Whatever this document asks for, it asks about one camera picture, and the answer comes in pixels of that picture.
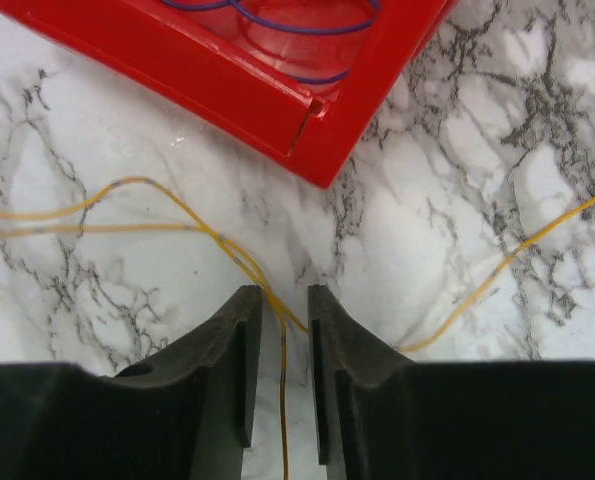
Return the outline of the red plastic bin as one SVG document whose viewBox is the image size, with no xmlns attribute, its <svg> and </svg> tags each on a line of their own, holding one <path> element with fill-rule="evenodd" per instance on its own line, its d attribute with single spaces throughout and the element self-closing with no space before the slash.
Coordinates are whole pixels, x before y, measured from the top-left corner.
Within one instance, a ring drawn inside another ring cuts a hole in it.
<svg viewBox="0 0 595 480">
<path fill-rule="evenodd" d="M 450 1 L 0 1 L 0 13 L 329 186 Z"/>
</svg>

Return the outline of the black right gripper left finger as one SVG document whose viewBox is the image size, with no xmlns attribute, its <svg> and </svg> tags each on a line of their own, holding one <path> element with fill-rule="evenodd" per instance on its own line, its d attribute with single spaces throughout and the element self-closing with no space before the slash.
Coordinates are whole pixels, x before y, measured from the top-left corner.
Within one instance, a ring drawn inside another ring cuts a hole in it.
<svg viewBox="0 0 595 480">
<path fill-rule="evenodd" d="M 252 441 L 262 293 L 115 376 L 0 363 L 0 479 L 237 479 Z"/>
</svg>

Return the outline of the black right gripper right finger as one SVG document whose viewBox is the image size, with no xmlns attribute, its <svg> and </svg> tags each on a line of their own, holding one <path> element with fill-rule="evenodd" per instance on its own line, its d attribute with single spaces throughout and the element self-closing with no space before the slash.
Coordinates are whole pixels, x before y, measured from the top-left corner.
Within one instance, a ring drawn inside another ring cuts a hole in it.
<svg viewBox="0 0 595 480">
<path fill-rule="evenodd" d="M 595 361 L 416 362 L 308 290 L 331 479 L 595 479 Z"/>
</svg>

